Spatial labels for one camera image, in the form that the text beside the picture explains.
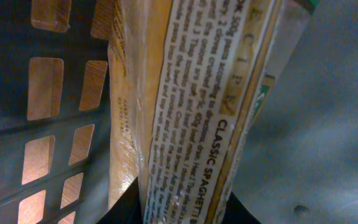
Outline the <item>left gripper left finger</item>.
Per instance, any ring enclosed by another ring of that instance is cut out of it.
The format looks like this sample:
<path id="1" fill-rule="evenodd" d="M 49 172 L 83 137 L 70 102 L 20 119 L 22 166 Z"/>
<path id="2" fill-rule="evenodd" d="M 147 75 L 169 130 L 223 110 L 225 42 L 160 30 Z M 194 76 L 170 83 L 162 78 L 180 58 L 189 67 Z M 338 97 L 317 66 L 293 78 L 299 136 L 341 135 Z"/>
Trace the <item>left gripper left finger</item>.
<path id="1" fill-rule="evenodd" d="M 97 224 L 143 224 L 137 177 Z"/>

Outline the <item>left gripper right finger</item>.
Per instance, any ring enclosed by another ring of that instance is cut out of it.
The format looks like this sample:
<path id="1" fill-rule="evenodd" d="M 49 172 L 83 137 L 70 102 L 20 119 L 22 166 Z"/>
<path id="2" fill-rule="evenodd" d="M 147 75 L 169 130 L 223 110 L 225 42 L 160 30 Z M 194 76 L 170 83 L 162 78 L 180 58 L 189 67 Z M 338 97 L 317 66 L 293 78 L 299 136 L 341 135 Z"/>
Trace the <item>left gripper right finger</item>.
<path id="1" fill-rule="evenodd" d="M 233 192 L 230 193 L 222 224 L 261 224 L 241 203 Z"/>

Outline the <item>spaghetti pack orange ends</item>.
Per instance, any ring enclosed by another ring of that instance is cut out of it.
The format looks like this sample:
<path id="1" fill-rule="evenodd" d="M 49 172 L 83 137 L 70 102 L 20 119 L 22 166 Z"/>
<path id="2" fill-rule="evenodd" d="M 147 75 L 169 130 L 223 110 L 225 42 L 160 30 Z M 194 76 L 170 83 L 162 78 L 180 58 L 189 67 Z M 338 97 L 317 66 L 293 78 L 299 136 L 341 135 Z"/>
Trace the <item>spaghetti pack orange ends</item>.
<path id="1" fill-rule="evenodd" d="M 317 1 L 113 1 L 111 177 L 141 223 L 221 223 L 247 132 Z"/>

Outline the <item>grey plastic basket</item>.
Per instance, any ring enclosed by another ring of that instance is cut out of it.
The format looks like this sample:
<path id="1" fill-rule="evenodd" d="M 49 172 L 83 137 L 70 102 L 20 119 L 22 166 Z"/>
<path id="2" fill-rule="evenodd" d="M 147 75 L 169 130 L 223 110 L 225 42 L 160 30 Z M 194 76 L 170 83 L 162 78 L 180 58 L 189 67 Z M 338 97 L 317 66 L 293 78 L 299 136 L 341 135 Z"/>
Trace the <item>grey plastic basket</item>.
<path id="1" fill-rule="evenodd" d="M 0 223 L 97 223 L 111 177 L 113 1 L 0 1 Z M 358 1 L 317 1 L 231 192 L 261 223 L 358 223 Z"/>

